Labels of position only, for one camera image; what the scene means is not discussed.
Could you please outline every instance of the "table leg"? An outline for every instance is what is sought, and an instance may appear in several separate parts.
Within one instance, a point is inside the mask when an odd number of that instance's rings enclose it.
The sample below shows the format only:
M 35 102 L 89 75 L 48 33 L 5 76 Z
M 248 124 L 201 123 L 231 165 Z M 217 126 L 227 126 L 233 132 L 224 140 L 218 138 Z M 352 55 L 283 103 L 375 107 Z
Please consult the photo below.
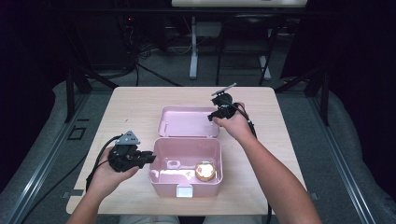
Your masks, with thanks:
M 195 17 L 191 18 L 191 65 L 190 65 L 190 79 L 197 78 L 198 69 L 198 49 L 197 49 L 197 36 L 196 36 L 196 22 Z

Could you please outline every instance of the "wooden table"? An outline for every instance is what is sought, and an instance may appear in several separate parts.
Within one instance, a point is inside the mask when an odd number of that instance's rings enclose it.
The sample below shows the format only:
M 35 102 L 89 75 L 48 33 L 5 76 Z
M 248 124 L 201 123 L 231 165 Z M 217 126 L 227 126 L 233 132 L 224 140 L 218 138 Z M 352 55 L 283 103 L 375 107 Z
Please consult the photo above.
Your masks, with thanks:
M 139 150 L 152 150 L 160 116 L 169 105 L 212 106 L 212 93 L 219 87 L 119 87 L 108 103 L 75 189 L 85 189 L 86 177 L 102 146 L 113 136 L 132 130 L 140 139 Z M 303 183 L 285 122 L 274 91 L 270 88 L 233 87 L 227 90 L 236 102 L 244 102 L 259 140 Z M 149 165 L 124 181 L 102 202 L 100 214 L 138 215 L 264 215 L 267 201 L 240 145 L 224 129 L 223 180 L 219 195 L 210 198 L 161 198 L 149 181 Z M 82 196 L 72 196 L 72 213 Z

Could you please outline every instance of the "left hand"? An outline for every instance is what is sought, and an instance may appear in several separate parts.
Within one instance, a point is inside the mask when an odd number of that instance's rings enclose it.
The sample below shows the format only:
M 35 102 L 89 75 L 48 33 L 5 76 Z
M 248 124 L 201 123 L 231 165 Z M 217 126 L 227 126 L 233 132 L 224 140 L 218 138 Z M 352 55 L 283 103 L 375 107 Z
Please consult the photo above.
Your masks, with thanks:
M 103 164 L 96 169 L 90 184 L 90 188 L 87 191 L 87 194 L 92 193 L 95 195 L 95 197 L 98 197 L 102 200 L 112 193 L 122 181 L 131 178 L 139 170 L 139 167 L 136 166 L 123 173 L 115 172 L 107 161 L 108 153 L 110 152 L 111 148 L 112 147 L 108 147 L 104 150 L 99 161 L 99 164 L 102 162 Z

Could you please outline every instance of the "forearm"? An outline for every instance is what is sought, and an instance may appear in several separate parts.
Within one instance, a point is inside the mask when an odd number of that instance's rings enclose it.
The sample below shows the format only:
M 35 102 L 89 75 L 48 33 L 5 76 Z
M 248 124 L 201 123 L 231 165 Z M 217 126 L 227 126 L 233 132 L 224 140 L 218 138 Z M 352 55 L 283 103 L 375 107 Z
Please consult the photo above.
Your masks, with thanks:
M 95 195 L 85 194 L 72 216 L 67 220 L 67 223 L 95 223 L 102 200 L 102 198 L 97 198 Z
M 295 175 L 253 135 L 237 139 L 281 223 L 319 223 L 318 213 Z

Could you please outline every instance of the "black cable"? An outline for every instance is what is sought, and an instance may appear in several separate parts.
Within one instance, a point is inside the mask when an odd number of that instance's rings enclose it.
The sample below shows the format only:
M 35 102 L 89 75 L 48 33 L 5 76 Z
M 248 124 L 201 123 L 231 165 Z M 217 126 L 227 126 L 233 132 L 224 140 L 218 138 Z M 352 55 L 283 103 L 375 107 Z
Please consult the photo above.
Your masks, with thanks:
M 118 135 L 118 136 L 114 136 L 113 138 L 111 138 L 110 140 L 108 140 L 105 145 L 102 147 L 101 151 L 99 152 L 99 156 L 96 159 L 95 162 L 95 169 L 97 169 L 97 167 L 99 167 L 100 165 L 103 164 L 103 162 L 101 164 L 98 165 L 100 158 L 102 157 L 103 151 L 105 151 L 105 149 L 107 148 L 107 146 L 114 140 L 119 139 L 122 135 Z M 38 201 L 37 203 L 35 203 L 35 205 L 29 210 L 29 212 L 27 212 L 26 216 L 23 218 L 22 222 L 26 221 L 26 219 L 30 216 L 30 214 L 32 214 L 32 212 L 35 210 L 35 208 L 60 184 L 62 183 L 62 181 L 64 181 L 71 173 L 73 173 L 73 171 L 75 171 L 77 169 L 77 167 L 85 160 L 85 158 L 88 156 L 88 152 L 82 157 L 82 159 L 64 176 L 62 177 L 54 186 L 52 186 L 52 188 L 50 188 Z
M 137 64 L 139 67 L 143 68 L 144 70 L 150 72 L 150 73 L 153 74 L 154 76 L 159 77 L 160 79 L 162 79 L 162 80 L 164 80 L 164 81 L 166 81 L 166 82 L 168 82 L 168 83 L 171 83 L 171 84 L 174 85 L 174 86 L 182 87 L 182 85 L 180 85 L 180 84 L 178 84 L 178 83 L 172 81 L 171 79 L 169 79 L 169 78 L 167 78 L 167 77 L 161 76 L 160 74 L 158 74 L 158 73 L 156 73 L 156 72 L 154 72 L 154 71 L 148 69 L 147 67 L 143 66 L 142 64 L 140 64 L 140 63 L 138 63 L 138 62 L 136 62 L 136 64 Z
M 241 104 L 239 104 L 239 103 L 235 103 L 236 105 L 240 105 L 240 106 L 242 107 L 242 109 L 244 110 L 244 111 L 242 111 L 241 109 L 238 108 L 238 106 L 235 106 L 234 104 L 231 104 L 231 103 L 228 102 L 228 101 L 221 100 L 221 99 L 219 99 L 219 100 L 222 101 L 223 103 L 225 103 L 225 104 L 227 104 L 227 105 L 233 107 L 233 108 L 236 109 L 237 111 L 239 111 L 239 113 L 240 113 L 242 116 L 244 116 L 244 118 L 247 120 L 247 124 L 248 124 L 248 126 L 249 126 L 251 132 L 252 132 L 253 135 L 257 138 L 256 130 L 254 129 L 254 124 L 253 124 L 253 122 L 250 120 L 250 118 L 248 117 L 248 113 L 246 112 L 244 106 L 241 105 Z M 267 215 L 266 224 L 269 224 L 269 223 L 271 222 L 271 219 L 272 219 L 272 207 L 271 207 L 271 205 L 270 205 L 268 202 L 267 202 L 267 205 L 268 205 L 268 212 L 267 212 L 268 215 Z
M 85 186 L 85 190 L 88 190 L 88 188 L 90 187 L 90 184 L 91 184 L 93 175 L 95 174 L 96 169 L 99 167 L 99 161 L 100 161 L 100 158 L 102 157 L 103 152 L 105 151 L 105 149 L 107 148 L 107 146 L 108 146 L 112 141 L 119 139 L 121 136 L 122 136 L 122 134 L 121 134 L 121 135 L 114 136 L 114 137 L 112 137 L 110 140 L 108 140 L 108 141 L 103 145 L 102 149 L 100 150 L 100 152 L 99 152 L 99 154 L 98 154 L 98 157 L 96 158 L 95 165 L 93 166 L 93 169 L 92 169 L 91 173 L 90 173 L 90 174 L 88 175 L 88 177 L 87 177 L 87 184 L 86 184 L 86 186 Z
M 26 219 L 32 214 L 32 212 L 35 210 L 35 208 L 56 188 L 60 183 L 62 183 L 70 174 L 75 171 L 78 166 L 85 160 L 85 158 L 88 156 L 88 152 L 81 158 L 81 160 L 64 176 L 62 177 L 52 188 L 50 188 L 36 203 L 29 209 L 29 211 L 26 213 L 25 217 L 21 221 L 21 223 L 24 223 Z

